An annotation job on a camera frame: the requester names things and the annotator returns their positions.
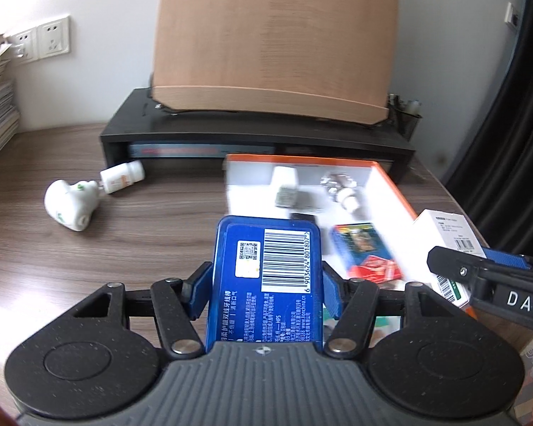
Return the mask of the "white wall switch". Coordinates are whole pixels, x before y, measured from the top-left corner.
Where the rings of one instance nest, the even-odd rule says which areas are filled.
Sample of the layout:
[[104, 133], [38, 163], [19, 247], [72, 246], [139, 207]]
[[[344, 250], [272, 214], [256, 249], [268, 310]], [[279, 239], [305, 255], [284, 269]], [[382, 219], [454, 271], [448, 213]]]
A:
[[506, 14], [504, 21], [506, 25], [513, 30], [517, 30], [519, 27], [519, 12], [511, 2], [508, 2], [506, 5]]

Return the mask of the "black usb charger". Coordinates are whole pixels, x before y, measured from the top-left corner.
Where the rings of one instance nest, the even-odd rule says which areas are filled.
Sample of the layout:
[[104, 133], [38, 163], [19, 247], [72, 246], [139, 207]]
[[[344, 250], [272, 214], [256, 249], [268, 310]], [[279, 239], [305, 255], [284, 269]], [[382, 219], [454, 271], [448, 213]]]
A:
[[312, 224], [317, 223], [317, 218], [313, 214], [308, 214], [308, 213], [291, 213], [290, 219], [308, 221], [308, 222], [311, 222]]

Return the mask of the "white pill bottle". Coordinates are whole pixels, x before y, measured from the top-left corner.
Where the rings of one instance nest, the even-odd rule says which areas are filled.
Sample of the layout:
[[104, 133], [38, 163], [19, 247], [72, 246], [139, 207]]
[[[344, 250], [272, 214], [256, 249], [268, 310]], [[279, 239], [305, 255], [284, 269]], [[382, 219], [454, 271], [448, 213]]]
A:
[[142, 181], [145, 178], [145, 171], [141, 161], [134, 160], [107, 168], [100, 172], [100, 177], [104, 192], [112, 194]]

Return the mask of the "black monitor riser shelf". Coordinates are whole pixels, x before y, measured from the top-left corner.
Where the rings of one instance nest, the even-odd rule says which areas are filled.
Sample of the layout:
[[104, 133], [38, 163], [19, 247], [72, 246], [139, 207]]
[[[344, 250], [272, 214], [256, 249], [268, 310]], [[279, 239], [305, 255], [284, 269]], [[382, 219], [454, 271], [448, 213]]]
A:
[[134, 159], [221, 159], [252, 153], [377, 160], [397, 182], [415, 148], [394, 126], [246, 111], [175, 111], [136, 88], [100, 134], [108, 166]]

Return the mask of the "blue floss pick case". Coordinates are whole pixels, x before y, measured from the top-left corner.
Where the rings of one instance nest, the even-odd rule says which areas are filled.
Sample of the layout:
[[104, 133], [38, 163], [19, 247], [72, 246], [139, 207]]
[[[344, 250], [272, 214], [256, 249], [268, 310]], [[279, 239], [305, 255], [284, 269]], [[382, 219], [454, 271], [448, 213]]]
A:
[[228, 215], [218, 223], [206, 349], [217, 342], [322, 346], [321, 233], [314, 223]]

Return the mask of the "white usb charger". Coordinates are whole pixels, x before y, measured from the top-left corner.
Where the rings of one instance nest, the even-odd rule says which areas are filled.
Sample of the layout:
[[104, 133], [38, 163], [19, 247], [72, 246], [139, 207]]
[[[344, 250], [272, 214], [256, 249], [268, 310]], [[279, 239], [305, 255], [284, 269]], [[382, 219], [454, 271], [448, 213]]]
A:
[[276, 207], [292, 208], [295, 206], [299, 189], [297, 170], [291, 166], [276, 165], [269, 187]]

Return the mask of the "white double wall socket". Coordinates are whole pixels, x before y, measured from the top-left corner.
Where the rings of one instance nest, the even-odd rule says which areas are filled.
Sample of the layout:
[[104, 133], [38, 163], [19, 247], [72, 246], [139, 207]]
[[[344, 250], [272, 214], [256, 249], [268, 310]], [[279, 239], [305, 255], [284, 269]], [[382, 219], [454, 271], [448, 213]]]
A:
[[46, 60], [71, 52], [71, 17], [56, 16], [53, 20], [25, 29], [7, 40], [10, 58], [15, 65]]

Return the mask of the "clear repellent liquid bottle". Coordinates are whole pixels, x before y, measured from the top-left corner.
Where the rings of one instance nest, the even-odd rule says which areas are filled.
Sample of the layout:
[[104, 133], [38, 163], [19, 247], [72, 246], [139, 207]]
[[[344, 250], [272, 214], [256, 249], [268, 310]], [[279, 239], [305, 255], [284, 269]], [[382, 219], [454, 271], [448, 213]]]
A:
[[345, 173], [327, 173], [322, 177], [321, 185], [326, 194], [348, 213], [360, 208], [356, 190], [357, 183]]

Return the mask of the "small white mosquito heater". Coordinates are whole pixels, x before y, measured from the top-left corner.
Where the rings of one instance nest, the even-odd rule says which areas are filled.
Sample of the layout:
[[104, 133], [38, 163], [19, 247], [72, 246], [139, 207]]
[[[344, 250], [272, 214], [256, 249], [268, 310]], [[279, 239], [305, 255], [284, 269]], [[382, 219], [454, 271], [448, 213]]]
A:
[[100, 187], [96, 181], [79, 181], [69, 185], [65, 180], [51, 183], [44, 196], [47, 214], [64, 227], [82, 232], [100, 203]]

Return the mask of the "white barcode carton box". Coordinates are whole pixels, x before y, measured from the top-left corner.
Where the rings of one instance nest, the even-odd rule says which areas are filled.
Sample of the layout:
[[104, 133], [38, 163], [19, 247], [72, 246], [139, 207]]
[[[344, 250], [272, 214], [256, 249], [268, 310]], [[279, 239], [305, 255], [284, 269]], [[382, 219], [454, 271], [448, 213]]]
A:
[[410, 281], [423, 282], [459, 308], [469, 303], [468, 289], [452, 279], [436, 275], [426, 264], [429, 251], [436, 246], [486, 258], [466, 217], [457, 213], [424, 210], [414, 220]]

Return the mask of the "wooden reading stand board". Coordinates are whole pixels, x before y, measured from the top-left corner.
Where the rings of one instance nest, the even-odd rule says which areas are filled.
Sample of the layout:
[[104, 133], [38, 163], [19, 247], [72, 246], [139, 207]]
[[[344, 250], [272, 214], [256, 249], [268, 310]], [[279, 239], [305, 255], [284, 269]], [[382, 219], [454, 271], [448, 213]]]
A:
[[386, 118], [399, 0], [161, 0], [152, 95], [179, 111]]

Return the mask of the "orange white cardboard tray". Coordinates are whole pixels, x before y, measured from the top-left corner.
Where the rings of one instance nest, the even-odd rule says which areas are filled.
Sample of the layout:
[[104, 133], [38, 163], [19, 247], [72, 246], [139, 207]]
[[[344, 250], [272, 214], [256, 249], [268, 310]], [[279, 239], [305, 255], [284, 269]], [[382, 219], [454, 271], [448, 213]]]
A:
[[[276, 165], [297, 170], [299, 189], [292, 208], [274, 205], [269, 187]], [[412, 228], [415, 213], [382, 167], [366, 160], [339, 160], [310, 157], [283, 157], [252, 154], [230, 155], [225, 160], [228, 212], [244, 217], [289, 219], [291, 213], [308, 213], [317, 218], [322, 235], [322, 258], [345, 277], [345, 268], [333, 246], [330, 234], [334, 226], [370, 222], [393, 254], [402, 279], [381, 284], [387, 289], [402, 289], [410, 281]], [[335, 203], [321, 185], [327, 173], [345, 173], [357, 183], [360, 208], [348, 213]]]

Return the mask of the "red blue playing card box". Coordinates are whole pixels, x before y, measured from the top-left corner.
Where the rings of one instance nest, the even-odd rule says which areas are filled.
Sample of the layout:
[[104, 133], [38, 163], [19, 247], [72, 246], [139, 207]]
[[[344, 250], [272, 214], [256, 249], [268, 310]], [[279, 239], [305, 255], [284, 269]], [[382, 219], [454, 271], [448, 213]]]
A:
[[402, 270], [372, 223], [339, 224], [330, 237], [346, 278], [378, 285], [402, 279]]

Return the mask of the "black mesh pen holder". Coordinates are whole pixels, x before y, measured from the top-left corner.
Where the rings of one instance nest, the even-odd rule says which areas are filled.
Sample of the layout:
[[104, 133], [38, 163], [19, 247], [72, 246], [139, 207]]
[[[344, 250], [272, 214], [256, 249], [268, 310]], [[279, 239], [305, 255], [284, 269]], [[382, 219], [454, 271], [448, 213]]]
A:
[[402, 137], [410, 141], [422, 119], [421, 108], [422, 103], [419, 100], [403, 101], [399, 95], [390, 93], [387, 102], [388, 116], [386, 121], [394, 126]]

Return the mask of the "black curtain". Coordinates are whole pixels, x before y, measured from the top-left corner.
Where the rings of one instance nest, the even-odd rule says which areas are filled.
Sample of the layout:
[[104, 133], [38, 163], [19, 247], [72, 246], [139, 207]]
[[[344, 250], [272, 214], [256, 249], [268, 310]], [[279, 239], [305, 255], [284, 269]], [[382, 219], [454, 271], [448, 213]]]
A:
[[446, 187], [491, 247], [533, 256], [533, 0], [502, 88]]

